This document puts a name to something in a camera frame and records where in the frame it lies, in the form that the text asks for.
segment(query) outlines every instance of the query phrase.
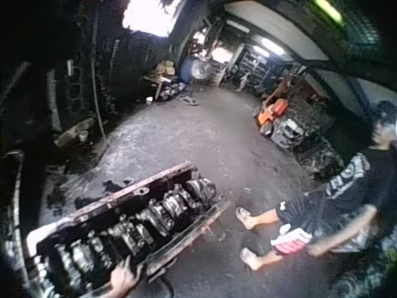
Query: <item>arched ceiling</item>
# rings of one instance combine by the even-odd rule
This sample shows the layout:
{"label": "arched ceiling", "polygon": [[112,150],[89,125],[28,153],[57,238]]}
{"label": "arched ceiling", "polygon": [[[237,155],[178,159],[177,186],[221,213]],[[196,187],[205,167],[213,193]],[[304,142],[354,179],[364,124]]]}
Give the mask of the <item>arched ceiling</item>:
{"label": "arched ceiling", "polygon": [[232,2],[225,10],[273,35],[305,60],[329,60],[317,44],[292,22],[254,1]]}

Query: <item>workshop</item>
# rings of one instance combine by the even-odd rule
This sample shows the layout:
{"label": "workshop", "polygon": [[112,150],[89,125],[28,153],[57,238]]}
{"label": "workshop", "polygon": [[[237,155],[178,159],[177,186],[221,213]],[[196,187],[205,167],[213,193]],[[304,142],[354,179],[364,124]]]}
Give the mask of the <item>workshop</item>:
{"label": "workshop", "polygon": [[387,5],[0,11],[4,297],[397,297]]}

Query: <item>black shorts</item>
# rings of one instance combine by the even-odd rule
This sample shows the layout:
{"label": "black shorts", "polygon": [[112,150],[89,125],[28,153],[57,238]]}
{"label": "black shorts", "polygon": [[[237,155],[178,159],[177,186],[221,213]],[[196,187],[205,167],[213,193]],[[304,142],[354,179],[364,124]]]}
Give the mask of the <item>black shorts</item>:
{"label": "black shorts", "polygon": [[313,233],[318,221],[318,212],[321,200],[325,193],[306,193],[289,202],[281,202],[276,207],[276,213],[280,221],[291,225],[291,230],[302,228],[307,233]]}

